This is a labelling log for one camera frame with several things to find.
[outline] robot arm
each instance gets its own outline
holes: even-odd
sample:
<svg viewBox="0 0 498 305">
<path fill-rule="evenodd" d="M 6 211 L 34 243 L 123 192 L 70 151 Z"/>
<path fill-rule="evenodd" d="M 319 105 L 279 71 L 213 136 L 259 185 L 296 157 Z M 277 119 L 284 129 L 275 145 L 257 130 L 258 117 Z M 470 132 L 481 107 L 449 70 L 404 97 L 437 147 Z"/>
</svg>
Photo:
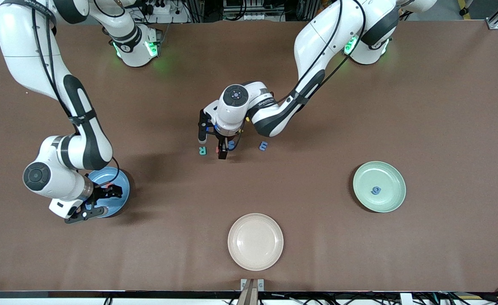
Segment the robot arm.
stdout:
<svg viewBox="0 0 498 305">
<path fill-rule="evenodd" d="M 135 0 L 118 0 L 122 6 L 131 6 Z M 89 15 L 104 26 L 113 40 L 113 46 L 125 64 L 140 67 L 158 56 L 158 46 L 162 31 L 146 25 L 136 25 L 124 8 L 116 15 L 106 15 L 105 11 L 120 11 L 117 1 L 88 0 Z"/>
<path fill-rule="evenodd" d="M 89 9 L 86 0 L 0 0 L 0 48 L 11 75 L 24 87 L 58 100 L 75 126 L 75 134 L 45 139 L 23 175 L 26 187 L 51 198 L 49 209 L 67 223 L 104 215 L 107 209 L 95 208 L 96 200 L 122 194 L 120 187 L 103 189 L 78 173 L 104 168 L 113 150 L 85 88 L 67 70 L 50 30 L 50 21 L 80 22 Z"/>
<path fill-rule="evenodd" d="M 410 1 L 408 5 L 431 7 L 435 0 Z M 256 131 L 274 137 L 286 127 L 323 85 L 330 60 L 353 38 L 357 42 L 347 58 L 360 64 L 372 64 L 384 53 L 388 39 L 398 25 L 396 0 L 338 0 L 311 20 L 295 41 L 298 83 L 283 99 L 276 101 L 261 82 L 242 83 L 226 88 L 220 99 L 200 112 L 198 140 L 207 134 L 219 140 L 219 158 L 226 158 L 226 139 L 241 133 L 245 118 Z"/>
</svg>

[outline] green indicator light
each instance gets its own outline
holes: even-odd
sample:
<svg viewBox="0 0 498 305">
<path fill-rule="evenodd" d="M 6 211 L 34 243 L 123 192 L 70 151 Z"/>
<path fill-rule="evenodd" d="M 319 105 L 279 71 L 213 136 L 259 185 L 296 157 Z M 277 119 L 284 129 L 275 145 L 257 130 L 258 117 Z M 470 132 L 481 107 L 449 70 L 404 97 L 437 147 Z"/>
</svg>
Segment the green indicator light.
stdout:
<svg viewBox="0 0 498 305">
<path fill-rule="evenodd" d="M 113 47 L 115 47 L 115 50 L 117 51 L 117 57 L 121 58 L 121 54 L 119 53 L 119 48 L 117 48 L 115 42 L 113 43 Z"/>
<path fill-rule="evenodd" d="M 351 40 L 349 40 L 349 42 L 347 42 L 345 48 L 343 49 L 345 55 L 349 55 L 352 52 L 352 48 L 355 46 L 357 40 L 356 36 L 354 36 Z"/>
<path fill-rule="evenodd" d="M 381 55 L 383 55 L 384 52 L 386 52 L 386 46 L 388 46 L 389 42 L 390 42 L 390 38 L 386 39 L 386 41 L 384 42 L 383 51 L 381 52 Z"/>
<path fill-rule="evenodd" d="M 148 43 L 147 41 L 145 42 L 145 46 L 147 47 L 147 50 L 149 51 L 149 55 L 152 57 L 155 57 L 158 52 L 156 50 L 156 44 L 154 43 Z"/>
</svg>

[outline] beige plate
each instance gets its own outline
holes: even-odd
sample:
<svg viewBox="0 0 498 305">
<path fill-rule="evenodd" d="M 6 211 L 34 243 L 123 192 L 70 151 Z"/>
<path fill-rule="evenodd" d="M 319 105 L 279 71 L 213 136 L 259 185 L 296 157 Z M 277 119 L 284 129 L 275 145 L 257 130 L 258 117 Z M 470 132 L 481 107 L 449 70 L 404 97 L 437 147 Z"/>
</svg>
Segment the beige plate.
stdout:
<svg viewBox="0 0 498 305">
<path fill-rule="evenodd" d="M 241 267 L 259 272 L 273 266 L 281 256 L 283 235 L 275 220 L 253 213 L 239 218 L 228 234 L 228 250 Z"/>
</svg>

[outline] brown tablecloth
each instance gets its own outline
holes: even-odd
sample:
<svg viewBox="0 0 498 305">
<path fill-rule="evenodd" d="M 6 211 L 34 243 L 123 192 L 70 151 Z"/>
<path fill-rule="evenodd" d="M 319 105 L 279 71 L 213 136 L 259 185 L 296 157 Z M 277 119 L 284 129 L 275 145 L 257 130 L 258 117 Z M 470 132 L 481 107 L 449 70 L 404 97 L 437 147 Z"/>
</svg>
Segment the brown tablecloth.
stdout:
<svg viewBox="0 0 498 305">
<path fill-rule="evenodd" d="M 0 290 L 227 290 L 241 278 L 264 278 L 267 290 L 495 289 L 498 31 L 481 21 L 400 23 L 377 64 L 348 62 L 277 137 L 248 124 L 228 160 L 212 139 L 198 154 L 198 112 L 227 85 L 292 89 L 303 26 L 172 25 L 161 57 L 141 68 L 123 64 L 99 27 L 61 27 L 64 61 L 134 180 L 125 213 L 71 226 L 21 180 L 42 140 L 71 125 L 1 57 Z M 392 213 L 353 198 L 353 172 L 372 160 L 406 180 Z M 227 248 L 230 226 L 252 212 L 284 233 L 281 258 L 262 272 Z"/>
</svg>

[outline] green plate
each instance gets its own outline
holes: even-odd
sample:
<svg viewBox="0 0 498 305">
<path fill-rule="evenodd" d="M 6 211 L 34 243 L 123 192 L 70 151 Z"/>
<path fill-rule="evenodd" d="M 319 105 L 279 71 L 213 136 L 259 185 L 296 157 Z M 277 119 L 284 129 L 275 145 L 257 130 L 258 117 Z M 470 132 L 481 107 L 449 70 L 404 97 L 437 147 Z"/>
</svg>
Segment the green plate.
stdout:
<svg viewBox="0 0 498 305">
<path fill-rule="evenodd" d="M 403 203 L 405 181 L 400 172 L 390 164 L 372 161 L 356 170 L 352 180 L 354 193 L 369 210 L 387 213 Z"/>
</svg>

